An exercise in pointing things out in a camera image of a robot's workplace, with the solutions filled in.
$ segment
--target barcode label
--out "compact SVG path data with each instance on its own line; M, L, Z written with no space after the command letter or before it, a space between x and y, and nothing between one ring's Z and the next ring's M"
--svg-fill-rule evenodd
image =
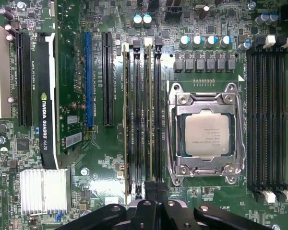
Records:
M78 123L78 116L68 116L67 117L67 124L74 124L74 123Z
M71 135L65 139L65 146L68 148L71 145L74 145L82 140L82 133L77 133Z

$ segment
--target white label sticker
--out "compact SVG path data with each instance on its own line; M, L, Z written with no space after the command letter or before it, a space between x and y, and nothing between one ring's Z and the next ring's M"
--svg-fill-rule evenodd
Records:
M67 124L75 124L78 123L78 116L68 116L67 117Z
M65 147L74 145L82 140L82 133L71 135L65 139Z
M118 197L107 196L105 198L105 205L118 204L118 203L119 203L119 198Z

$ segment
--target blue pcie slot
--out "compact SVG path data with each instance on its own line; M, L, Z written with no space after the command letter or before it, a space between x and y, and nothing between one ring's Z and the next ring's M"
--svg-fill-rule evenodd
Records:
M94 101L93 101L93 62L92 62L92 35L91 32L85 32L85 62L86 62L86 125L94 125Z

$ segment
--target cpu socket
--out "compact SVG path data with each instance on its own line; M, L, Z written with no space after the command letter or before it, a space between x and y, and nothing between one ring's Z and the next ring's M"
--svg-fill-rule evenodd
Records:
M242 107L238 88L184 92L167 82L167 165L173 183L185 177L223 176L235 184L244 168Z

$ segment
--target motherboard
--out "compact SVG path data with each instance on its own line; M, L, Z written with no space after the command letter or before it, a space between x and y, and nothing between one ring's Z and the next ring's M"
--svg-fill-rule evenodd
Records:
M149 181L288 230L288 2L0 0L0 230Z

